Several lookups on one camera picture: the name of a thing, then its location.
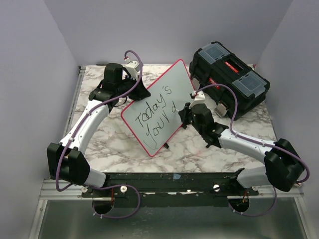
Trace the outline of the pink-framed whiteboard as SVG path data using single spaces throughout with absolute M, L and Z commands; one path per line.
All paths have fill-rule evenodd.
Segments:
M 148 87 L 151 93 L 133 101 L 121 112 L 121 118 L 146 153 L 153 157 L 181 127 L 175 109 L 182 110 L 191 101 L 193 83 L 183 60 L 172 64 Z

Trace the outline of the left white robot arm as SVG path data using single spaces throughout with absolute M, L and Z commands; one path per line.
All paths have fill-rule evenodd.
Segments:
M 47 148 L 50 176 L 75 185 L 93 187 L 98 196 L 110 193 L 106 174 L 92 169 L 84 154 L 100 123 L 108 116 L 119 98 L 140 101 L 151 94 L 142 82 L 143 66 L 138 61 L 126 65 L 108 63 L 104 78 L 90 93 L 87 105 L 73 128 Z

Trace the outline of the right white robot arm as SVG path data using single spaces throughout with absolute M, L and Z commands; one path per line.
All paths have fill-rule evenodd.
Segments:
M 274 142 L 233 133 L 228 126 L 214 121 L 206 104 L 191 107 L 186 103 L 178 114 L 182 127 L 193 126 L 207 147 L 231 149 L 262 163 L 260 167 L 235 172 L 229 183 L 229 189 L 235 195 L 241 195 L 254 186 L 273 186 L 288 192 L 305 170 L 289 141 L 280 139 Z

